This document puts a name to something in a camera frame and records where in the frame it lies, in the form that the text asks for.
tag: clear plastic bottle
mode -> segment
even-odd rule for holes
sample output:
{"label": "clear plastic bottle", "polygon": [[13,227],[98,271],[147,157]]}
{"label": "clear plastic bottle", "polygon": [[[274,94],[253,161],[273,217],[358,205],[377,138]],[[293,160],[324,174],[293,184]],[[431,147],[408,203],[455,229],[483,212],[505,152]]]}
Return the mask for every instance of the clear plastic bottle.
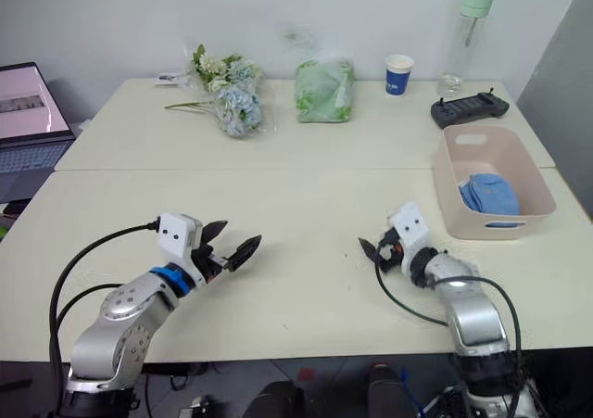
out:
{"label": "clear plastic bottle", "polygon": [[492,1],[494,0],[462,0],[453,41],[436,84],[439,95],[452,97],[459,93]]}

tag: remote controller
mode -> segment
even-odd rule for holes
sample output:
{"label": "remote controller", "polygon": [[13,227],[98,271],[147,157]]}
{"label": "remote controller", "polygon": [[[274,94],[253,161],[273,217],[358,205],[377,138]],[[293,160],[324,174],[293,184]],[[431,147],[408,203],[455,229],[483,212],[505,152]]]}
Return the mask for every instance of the remote controller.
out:
{"label": "remote controller", "polygon": [[443,101],[441,98],[430,107],[430,113],[441,129],[486,117],[502,117],[509,110],[509,103],[493,95],[493,90],[490,88],[489,93],[480,92],[459,100]]}

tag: laptop keyboard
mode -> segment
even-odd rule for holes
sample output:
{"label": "laptop keyboard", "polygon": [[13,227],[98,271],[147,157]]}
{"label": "laptop keyboard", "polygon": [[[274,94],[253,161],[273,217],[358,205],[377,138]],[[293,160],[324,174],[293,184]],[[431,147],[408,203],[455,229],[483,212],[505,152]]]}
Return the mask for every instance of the laptop keyboard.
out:
{"label": "laptop keyboard", "polygon": [[53,168],[69,143],[0,151],[0,174]]}

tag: blue cloth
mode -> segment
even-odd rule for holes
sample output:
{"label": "blue cloth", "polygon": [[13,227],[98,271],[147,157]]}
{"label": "blue cloth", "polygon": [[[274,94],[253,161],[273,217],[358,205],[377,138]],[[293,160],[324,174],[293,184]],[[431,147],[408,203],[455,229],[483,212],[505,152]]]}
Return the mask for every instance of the blue cloth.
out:
{"label": "blue cloth", "polygon": [[[472,174],[470,181],[460,186],[461,197],[469,209],[487,214],[518,216],[521,206],[509,182],[496,174]],[[491,226],[512,227],[515,223]]]}

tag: floor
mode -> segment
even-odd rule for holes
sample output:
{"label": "floor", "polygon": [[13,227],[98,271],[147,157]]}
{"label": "floor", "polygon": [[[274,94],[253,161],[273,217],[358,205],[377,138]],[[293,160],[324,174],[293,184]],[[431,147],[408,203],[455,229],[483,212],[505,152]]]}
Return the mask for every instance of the floor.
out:
{"label": "floor", "polygon": [[[269,361],[231,361],[208,365],[199,376],[190,376],[187,386],[173,391],[170,377],[150,374],[148,396],[154,418],[177,418],[179,409],[188,407],[199,396],[209,395],[220,404],[223,417],[241,417],[249,402],[273,381],[293,380],[305,391],[309,417],[359,418],[365,416],[365,375],[376,363],[386,363],[408,373],[410,390],[423,404],[444,387],[458,382],[448,355],[371,356],[349,358],[310,358]],[[49,367],[46,363],[0,364],[6,378],[25,375],[33,379],[28,388],[0,393],[0,410],[11,418],[45,417],[52,400]],[[175,377],[176,385],[183,377]],[[147,416],[145,375],[136,384],[141,404],[131,418]]]}

